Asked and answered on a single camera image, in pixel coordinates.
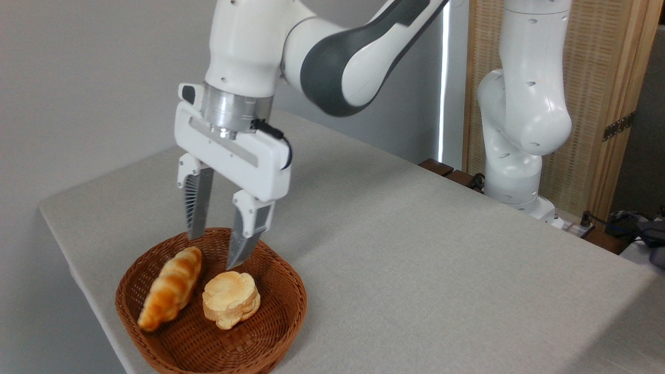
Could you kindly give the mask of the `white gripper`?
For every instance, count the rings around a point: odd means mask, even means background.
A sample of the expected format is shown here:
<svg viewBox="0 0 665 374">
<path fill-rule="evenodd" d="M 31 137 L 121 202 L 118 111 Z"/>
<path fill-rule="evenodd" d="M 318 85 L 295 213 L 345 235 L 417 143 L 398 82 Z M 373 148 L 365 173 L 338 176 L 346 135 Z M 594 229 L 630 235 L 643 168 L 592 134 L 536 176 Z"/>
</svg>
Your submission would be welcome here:
<svg viewBox="0 0 665 374">
<path fill-rule="evenodd" d="M 275 201 L 289 190 L 292 147 L 268 124 L 272 97 L 236 95 L 207 83 L 183 83 L 178 97 L 174 137 L 187 153 L 178 161 L 177 186 L 189 240 L 206 232 L 214 171 L 242 189 L 232 199 L 231 270 L 249 259 L 271 227 Z"/>
</svg>

